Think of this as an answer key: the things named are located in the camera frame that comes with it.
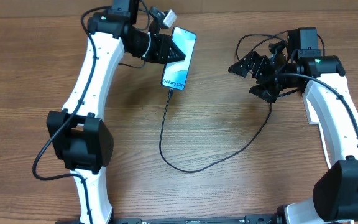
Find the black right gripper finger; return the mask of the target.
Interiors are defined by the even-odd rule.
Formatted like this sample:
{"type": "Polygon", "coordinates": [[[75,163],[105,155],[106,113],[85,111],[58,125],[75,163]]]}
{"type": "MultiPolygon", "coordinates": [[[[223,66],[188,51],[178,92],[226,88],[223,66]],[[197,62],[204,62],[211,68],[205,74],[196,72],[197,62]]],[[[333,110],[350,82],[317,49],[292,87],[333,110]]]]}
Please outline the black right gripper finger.
{"type": "Polygon", "coordinates": [[[250,51],[242,59],[240,59],[240,61],[231,65],[228,68],[228,72],[244,78],[248,73],[251,73],[252,76],[255,77],[261,58],[262,57],[256,51],[250,51]]]}
{"type": "Polygon", "coordinates": [[[278,98],[280,90],[274,86],[256,85],[250,88],[249,93],[258,96],[267,103],[274,103],[278,98]]]}

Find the blue Samsung Galaxy smartphone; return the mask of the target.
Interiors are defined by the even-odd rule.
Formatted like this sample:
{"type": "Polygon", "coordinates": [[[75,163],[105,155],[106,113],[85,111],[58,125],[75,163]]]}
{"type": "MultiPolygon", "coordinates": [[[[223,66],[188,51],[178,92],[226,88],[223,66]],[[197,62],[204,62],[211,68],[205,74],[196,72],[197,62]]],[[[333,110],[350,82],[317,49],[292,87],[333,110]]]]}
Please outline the blue Samsung Galaxy smartphone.
{"type": "Polygon", "coordinates": [[[174,90],[184,90],[196,43],[196,34],[181,27],[172,31],[174,49],[164,66],[161,85],[174,90]]]}

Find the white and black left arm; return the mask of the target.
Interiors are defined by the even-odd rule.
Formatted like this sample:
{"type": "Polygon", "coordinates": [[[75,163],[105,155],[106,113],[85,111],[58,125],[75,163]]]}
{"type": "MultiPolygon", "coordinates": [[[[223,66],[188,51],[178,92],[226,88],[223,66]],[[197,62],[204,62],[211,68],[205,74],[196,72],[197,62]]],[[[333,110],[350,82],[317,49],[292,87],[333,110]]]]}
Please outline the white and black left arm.
{"type": "Polygon", "coordinates": [[[75,87],[61,111],[50,111],[47,128],[56,157],[74,178],[80,199],[78,223],[110,223],[106,168],[114,139],[104,123],[104,111],[114,73],[124,54],[166,65],[185,59],[172,37],[160,33],[172,27],[173,10],[146,10],[149,24],[135,27],[140,1],[114,1],[81,16],[88,36],[87,51],[75,87]]]}

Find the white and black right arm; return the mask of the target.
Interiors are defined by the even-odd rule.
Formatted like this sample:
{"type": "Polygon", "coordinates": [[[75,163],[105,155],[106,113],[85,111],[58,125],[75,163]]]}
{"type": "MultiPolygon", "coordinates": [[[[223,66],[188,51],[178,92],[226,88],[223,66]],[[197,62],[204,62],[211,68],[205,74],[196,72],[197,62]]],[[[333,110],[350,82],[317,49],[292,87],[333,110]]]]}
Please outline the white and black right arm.
{"type": "Polygon", "coordinates": [[[256,80],[250,93],[267,103],[300,91],[310,124],[319,127],[328,171],[312,196],[278,207],[273,214],[246,215],[246,223],[341,223],[358,221],[358,112],[346,72],[337,56],[326,55],[314,27],[275,35],[270,56],[251,50],[229,72],[256,80]]]}

